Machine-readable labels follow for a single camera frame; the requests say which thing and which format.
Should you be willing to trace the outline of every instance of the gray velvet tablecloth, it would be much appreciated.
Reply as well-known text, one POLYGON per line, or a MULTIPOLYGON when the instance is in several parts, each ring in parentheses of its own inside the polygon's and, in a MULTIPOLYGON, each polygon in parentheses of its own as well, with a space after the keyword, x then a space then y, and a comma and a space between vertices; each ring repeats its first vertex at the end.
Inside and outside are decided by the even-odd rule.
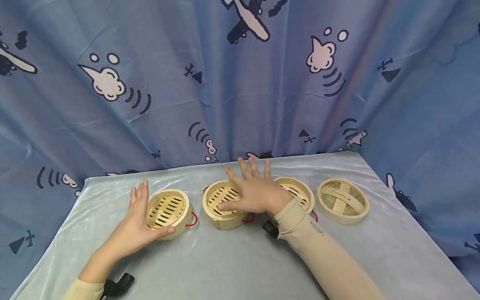
MULTIPOLYGON (((258 164, 262 172, 263 161, 258 164)), ((231 165, 240 173, 237 163, 231 165)), ((112 279, 118 280, 123 272, 136 278, 121 299, 326 299, 288 244, 261 229, 264 216, 231 231, 217 230, 208 223, 202 191, 227 179, 223 167, 210 164, 87 179, 52 244, 12 299, 59 299, 123 218, 131 187, 143 179, 150 182, 150 194, 167 188, 186 192, 199 222, 180 238, 154 242, 119 263, 112 279)), ((480 299, 360 155, 274 158, 272 176, 298 178, 314 193, 323 180, 344 178, 365 192, 371 209, 360 223, 339 225, 321 214, 318 222, 365 268, 387 299, 480 299)))

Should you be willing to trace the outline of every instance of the round bamboo container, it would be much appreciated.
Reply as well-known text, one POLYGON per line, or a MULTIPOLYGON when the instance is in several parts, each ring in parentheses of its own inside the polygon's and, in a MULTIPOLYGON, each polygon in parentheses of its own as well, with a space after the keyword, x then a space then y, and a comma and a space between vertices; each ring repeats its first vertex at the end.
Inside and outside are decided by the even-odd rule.
POLYGON ((151 228, 175 228, 175 233, 158 240, 174 240, 181 236, 191 226, 193 216, 188 196, 180 190, 162 190, 148 200, 147 225, 151 228))
POLYGON ((230 230, 240 226, 248 213, 239 211, 221 212, 218 210, 220 203, 240 199, 240 189, 229 180, 217 181, 206 188, 202 203, 210 224, 222 230, 230 230))
POLYGON ((284 190, 289 191, 308 214, 312 212, 315 206, 315 197, 305 183, 292 177, 278 177, 273 181, 284 190))
POLYGON ((322 182, 317 188, 318 209, 328 219, 343 225, 356 224, 370 210, 367 196, 353 183, 339 178, 322 182))

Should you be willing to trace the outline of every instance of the left hand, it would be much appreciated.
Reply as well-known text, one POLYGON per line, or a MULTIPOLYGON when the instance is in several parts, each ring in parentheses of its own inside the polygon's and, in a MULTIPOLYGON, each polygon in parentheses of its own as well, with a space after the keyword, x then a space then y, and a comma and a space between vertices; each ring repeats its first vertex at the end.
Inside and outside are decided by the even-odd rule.
POLYGON ((147 204, 148 181, 144 180, 138 189, 132 188, 127 215, 100 248, 119 260, 134 254, 156 239, 174 233, 175 228, 172 226, 155 229, 147 226, 147 204))

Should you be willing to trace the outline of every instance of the black clamp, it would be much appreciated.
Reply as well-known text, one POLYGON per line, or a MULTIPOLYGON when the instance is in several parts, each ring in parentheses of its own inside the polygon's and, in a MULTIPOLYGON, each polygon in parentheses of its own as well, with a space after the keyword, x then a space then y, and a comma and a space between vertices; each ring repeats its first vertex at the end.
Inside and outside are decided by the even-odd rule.
POLYGON ((100 299, 103 299, 103 297, 118 297, 125 294, 132 286, 134 280, 135 277, 128 273, 123 274, 118 282, 107 279, 103 286, 103 294, 100 299))
POLYGON ((272 223, 272 221, 268 220, 264 223, 262 228, 274 239, 278 239, 278 227, 272 223))

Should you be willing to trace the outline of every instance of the beige sleeve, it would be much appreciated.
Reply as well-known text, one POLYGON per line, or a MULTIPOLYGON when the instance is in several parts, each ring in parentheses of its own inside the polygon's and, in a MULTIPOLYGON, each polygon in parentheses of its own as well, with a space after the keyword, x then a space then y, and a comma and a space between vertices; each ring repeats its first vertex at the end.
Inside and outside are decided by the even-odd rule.
POLYGON ((68 288, 61 300, 100 300, 103 293, 103 283, 89 283, 78 278, 68 288))
POLYGON ((278 215, 279 239, 303 259, 330 300, 384 300, 368 274, 292 200, 278 215))

